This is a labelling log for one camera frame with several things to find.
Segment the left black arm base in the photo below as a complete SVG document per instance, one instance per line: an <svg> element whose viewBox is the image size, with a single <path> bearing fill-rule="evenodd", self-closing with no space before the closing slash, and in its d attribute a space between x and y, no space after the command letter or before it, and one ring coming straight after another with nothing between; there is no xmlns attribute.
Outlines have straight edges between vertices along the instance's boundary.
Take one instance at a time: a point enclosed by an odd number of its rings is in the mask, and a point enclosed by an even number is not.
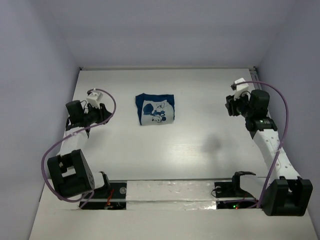
<svg viewBox="0 0 320 240"><path fill-rule="evenodd" d="M127 208L127 182L111 181L110 187L106 185L96 188L93 197L82 206L90 194L80 203L79 207L83 210L125 210Z"/></svg>

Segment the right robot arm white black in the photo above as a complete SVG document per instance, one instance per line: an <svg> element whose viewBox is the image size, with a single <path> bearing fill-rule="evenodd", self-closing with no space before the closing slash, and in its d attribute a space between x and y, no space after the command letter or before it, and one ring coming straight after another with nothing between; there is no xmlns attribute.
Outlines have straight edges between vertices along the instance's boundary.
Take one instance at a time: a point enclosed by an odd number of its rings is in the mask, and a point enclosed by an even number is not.
<svg viewBox="0 0 320 240"><path fill-rule="evenodd" d="M258 146L268 173L257 207L267 216L302 217L313 191L309 179L304 179L292 166L284 151L275 122L268 116L270 95L255 89L226 97L225 107L232 117L242 116L245 127Z"/></svg>

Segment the silver foil tape strip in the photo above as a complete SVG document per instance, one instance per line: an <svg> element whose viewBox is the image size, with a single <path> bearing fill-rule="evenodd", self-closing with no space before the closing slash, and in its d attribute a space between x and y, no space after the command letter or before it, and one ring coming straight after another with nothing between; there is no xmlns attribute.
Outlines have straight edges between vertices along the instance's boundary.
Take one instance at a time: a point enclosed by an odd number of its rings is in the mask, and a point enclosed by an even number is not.
<svg viewBox="0 0 320 240"><path fill-rule="evenodd" d="M131 211L215 210L211 180L128 181L126 209Z"/></svg>

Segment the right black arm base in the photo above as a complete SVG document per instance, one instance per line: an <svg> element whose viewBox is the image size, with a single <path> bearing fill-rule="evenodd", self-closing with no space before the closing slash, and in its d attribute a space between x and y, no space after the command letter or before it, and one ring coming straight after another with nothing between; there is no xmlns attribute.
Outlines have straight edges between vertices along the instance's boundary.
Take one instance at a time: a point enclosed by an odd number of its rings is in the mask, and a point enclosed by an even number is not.
<svg viewBox="0 0 320 240"><path fill-rule="evenodd" d="M216 181L210 194L215 198L218 210L251 209L258 203L256 197L239 187L234 187L231 181Z"/></svg>

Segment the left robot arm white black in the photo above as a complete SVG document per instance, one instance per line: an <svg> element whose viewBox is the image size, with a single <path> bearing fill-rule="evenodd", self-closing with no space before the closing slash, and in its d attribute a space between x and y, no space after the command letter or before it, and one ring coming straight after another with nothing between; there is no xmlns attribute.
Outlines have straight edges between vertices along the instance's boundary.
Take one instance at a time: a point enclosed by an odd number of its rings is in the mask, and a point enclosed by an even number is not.
<svg viewBox="0 0 320 240"><path fill-rule="evenodd" d="M103 103L96 106L88 103L85 109L79 100L75 100L65 106L69 114L65 135L69 138L61 143L60 152L47 160L54 191L64 199L91 191L104 198L110 194L111 185L104 180L95 183L82 147L89 139L91 127L106 124L112 113Z"/></svg>

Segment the blue t shirt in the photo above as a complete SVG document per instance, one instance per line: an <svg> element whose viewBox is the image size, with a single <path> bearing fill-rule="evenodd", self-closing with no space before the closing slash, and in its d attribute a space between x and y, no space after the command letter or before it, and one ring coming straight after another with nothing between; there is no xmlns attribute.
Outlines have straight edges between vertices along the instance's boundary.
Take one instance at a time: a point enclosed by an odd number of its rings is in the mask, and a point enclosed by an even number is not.
<svg viewBox="0 0 320 240"><path fill-rule="evenodd" d="M173 94L146 94L135 96L137 115L141 126L172 124L175 120Z"/></svg>

